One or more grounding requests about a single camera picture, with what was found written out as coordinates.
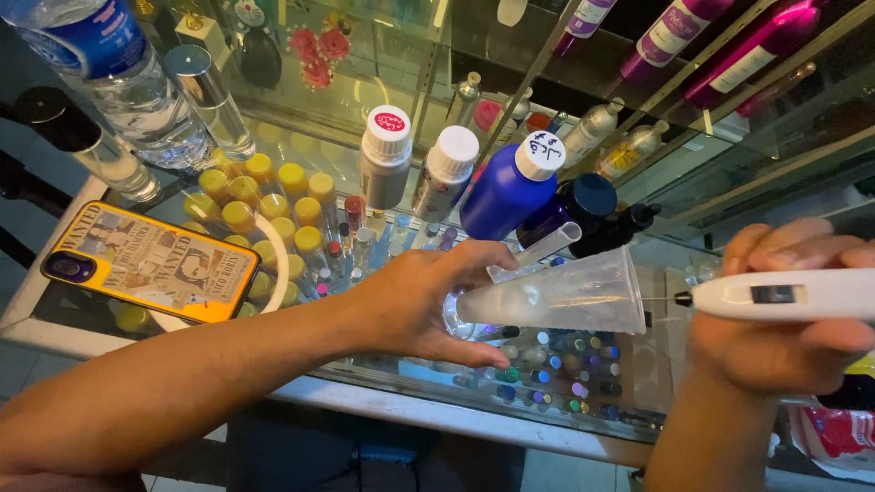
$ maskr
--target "blue plastic bottle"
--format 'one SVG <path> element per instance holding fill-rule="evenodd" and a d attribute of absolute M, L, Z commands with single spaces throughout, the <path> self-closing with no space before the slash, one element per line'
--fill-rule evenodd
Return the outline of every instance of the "blue plastic bottle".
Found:
<path fill-rule="evenodd" d="M 556 192 L 565 147 L 539 130 L 495 152 L 462 205 L 462 227 L 473 239 L 501 241 Z"/>

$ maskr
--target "smartphone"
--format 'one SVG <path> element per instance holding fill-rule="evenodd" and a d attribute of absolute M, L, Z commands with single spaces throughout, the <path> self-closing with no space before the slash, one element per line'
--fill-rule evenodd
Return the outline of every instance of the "smartphone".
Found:
<path fill-rule="evenodd" d="M 260 266 L 253 250 L 91 201 L 39 269 L 53 280 L 214 323 L 237 314 Z"/>

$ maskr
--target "black dropper bottle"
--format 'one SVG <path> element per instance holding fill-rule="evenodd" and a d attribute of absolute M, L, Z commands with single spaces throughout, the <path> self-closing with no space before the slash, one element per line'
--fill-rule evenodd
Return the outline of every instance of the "black dropper bottle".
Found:
<path fill-rule="evenodd" d="M 575 258 L 591 257 L 629 244 L 635 233 L 653 225 L 654 217 L 662 211 L 658 204 L 636 203 L 622 212 L 605 218 L 598 230 L 568 247 Z"/>

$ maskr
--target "water bottle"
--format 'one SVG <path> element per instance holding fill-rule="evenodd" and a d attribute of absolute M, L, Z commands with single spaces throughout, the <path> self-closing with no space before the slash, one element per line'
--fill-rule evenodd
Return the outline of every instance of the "water bottle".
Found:
<path fill-rule="evenodd" d="M 90 98 L 141 158 L 170 169 L 203 158 L 203 124 L 124 0 L 3 0 L 0 17 Z"/>

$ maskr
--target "pink rose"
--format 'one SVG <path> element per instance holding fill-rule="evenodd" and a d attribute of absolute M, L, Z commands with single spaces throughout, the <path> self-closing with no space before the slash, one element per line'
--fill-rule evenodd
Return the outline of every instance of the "pink rose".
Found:
<path fill-rule="evenodd" d="M 301 80 L 314 88 L 326 88 L 331 85 L 331 71 L 328 63 L 321 58 L 301 64 Z"/>
<path fill-rule="evenodd" d="M 349 53 L 349 41 L 340 31 L 331 29 L 319 36 L 319 50 L 329 60 L 343 60 Z"/>
<path fill-rule="evenodd" d="M 297 59 L 304 63 L 319 57 L 316 49 L 316 35 L 309 29 L 296 29 L 289 39 L 289 47 L 297 51 Z"/>

